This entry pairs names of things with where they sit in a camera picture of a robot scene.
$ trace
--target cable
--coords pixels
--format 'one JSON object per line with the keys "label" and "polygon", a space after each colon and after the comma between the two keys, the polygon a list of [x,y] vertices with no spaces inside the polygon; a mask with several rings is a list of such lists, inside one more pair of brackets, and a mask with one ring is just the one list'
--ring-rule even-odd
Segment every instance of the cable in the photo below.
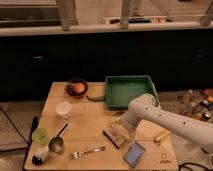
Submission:
{"label": "cable", "polygon": [[192,168],[190,168],[189,166],[186,166],[186,165],[192,165],[192,166],[197,166],[199,168],[203,168],[204,171],[213,171],[212,169],[209,169],[201,164],[198,164],[198,163],[192,163],[192,162],[186,162],[186,163],[183,163],[181,165],[179,165],[179,171],[181,171],[182,168],[186,168],[186,169],[189,169],[190,171],[193,171]]}

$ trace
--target fork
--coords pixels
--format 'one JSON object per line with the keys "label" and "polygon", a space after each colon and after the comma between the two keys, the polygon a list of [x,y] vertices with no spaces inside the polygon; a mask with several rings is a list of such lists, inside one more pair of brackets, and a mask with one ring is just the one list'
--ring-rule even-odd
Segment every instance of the fork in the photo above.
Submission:
{"label": "fork", "polygon": [[77,158],[80,158],[82,157],[83,155],[85,154],[89,154],[89,153],[94,153],[94,152],[99,152],[99,151],[104,151],[106,150],[106,148],[103,146],[103,147],[100,147],[100,148],[96,148],[96,149],[92,149],[92,150],[89,150],[89,151],[76,151],[76,152],[71,152],[69,153],[71,155],[71,157],[73,159],[77,159]]}

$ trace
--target green cup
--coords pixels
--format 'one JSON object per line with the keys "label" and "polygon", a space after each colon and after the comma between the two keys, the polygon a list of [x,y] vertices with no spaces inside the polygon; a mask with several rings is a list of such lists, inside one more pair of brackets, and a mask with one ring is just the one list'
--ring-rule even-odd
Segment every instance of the green cup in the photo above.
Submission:
{"label": "green cup", "polygon": [[48,142],[47,130],[45,128],[37,128],[32,133],[32,140],[38,144],[46,144]]}

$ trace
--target small cup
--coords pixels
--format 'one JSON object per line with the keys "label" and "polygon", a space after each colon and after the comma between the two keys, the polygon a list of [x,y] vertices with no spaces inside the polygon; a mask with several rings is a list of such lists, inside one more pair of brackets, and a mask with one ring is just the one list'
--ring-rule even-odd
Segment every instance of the small cup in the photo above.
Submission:
{"label": "small cup", "polygon": [[56,114],[62,119],[69,119],[71,116],[72,105],[68,101],[62,101],[56,106]]}
{"label": "small cup", "polygon": [[45,128],[37,128],[32,133],[32,140],[41,145],[46,144],[49,141],[47,130]]}

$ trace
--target measuring cup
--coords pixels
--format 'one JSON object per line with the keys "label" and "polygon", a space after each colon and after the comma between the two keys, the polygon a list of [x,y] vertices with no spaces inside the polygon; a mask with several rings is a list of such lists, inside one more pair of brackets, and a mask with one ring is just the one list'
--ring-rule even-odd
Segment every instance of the measuring cup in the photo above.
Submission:
{"label": "measuring cup", "polygon": [[64,141],[61,138],[62,134],[67,130],[69,124],[67,123],[64,127],[59,131],[56,137],[52,138],[49,142],[49,150],[58,154],[62,154],[64,152]]}

